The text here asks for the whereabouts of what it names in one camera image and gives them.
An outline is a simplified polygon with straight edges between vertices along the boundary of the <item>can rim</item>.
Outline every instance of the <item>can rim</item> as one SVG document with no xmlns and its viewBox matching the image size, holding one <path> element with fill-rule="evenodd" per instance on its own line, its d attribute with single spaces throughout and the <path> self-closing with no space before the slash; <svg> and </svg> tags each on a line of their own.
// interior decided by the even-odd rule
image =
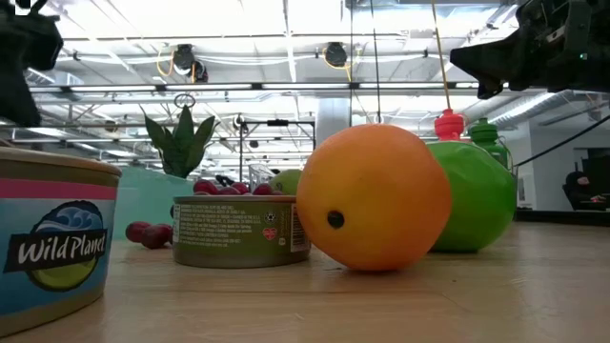
<svg viewBox="0 0 610 343">
<path fill-rule="evenodd" d="M 294 195 L 190 195 L 177 196 L 173 199 L 176 204 L 193 202 L 279 202 L 294 203 Z"/>
<path fill-rule="evenodd" d="M 122 174 L 120 169 L 108 163 L 57 153 L 27 151 L 16 148 L 0 147 L 0 161 L 29 162 L 59 167 L 71 167 L 97 172 L 107 172 L 117 176 L 121 176 Z"/>
</svg>

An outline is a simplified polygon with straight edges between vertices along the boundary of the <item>can label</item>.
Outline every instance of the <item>can label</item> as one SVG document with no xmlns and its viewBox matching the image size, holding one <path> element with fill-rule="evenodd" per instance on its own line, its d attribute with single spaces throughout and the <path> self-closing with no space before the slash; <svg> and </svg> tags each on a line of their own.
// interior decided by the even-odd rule
<svg viewBox="0 0 610 343">
<path fill-rule="evenodd" d="M 311 243 L 295 204 L 227 202 L 173 207 L 173 245 L 208 254 L 278 255 Z"/>
<path fill-rule="evenodd" d="M 112 187 L 0 179 L 0 315 L 105 282 L 115 196 Z"/>
</svg>

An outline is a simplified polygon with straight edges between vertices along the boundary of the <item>green bottle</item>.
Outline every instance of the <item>green bottle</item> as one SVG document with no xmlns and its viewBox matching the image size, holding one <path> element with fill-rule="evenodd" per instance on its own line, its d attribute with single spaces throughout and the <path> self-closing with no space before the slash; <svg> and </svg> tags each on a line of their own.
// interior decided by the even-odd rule
<svg viewBox="0 0 610 343">
<path fill-rule="evenodd" d="M 508 150 L 498 144 L 498 127 L 489 124 L 487 118 L 480 118 L 475 126 L 470 129 L 470 138 L 473 143 L 484 148 L 504 168 L 508 169 Z"/>
</svg>

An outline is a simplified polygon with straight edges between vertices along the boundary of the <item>orange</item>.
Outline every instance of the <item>orange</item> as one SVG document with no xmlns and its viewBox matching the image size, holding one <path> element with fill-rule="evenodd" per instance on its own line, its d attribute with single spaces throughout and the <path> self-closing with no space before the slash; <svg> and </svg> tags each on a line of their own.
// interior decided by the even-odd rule
<svg viewBox="0 0 610 343">
<path fill-rule="evenodd" d="M 449 218 L 451 191 L 417 136 L 370 124 L 336 133 L 312 153 L 296 206 L 311 241 L 333 259 L 389 271 L 432 248 Z"/>
</svg>

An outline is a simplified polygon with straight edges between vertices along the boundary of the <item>wooden table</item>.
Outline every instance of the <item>wooden table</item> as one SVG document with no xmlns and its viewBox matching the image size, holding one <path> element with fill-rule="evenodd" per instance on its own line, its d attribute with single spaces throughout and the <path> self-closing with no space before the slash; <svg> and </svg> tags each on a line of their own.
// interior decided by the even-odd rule
<svg viewBox="0 0 610 343">
<path fill-rule="evenodd" d="M 106 295 L 3 343 L 610 342 L 610 231 L 516 224 L 479 254 L 350 272 L 321 252 L 258 270 L 117 243 Z"/>
</svg>

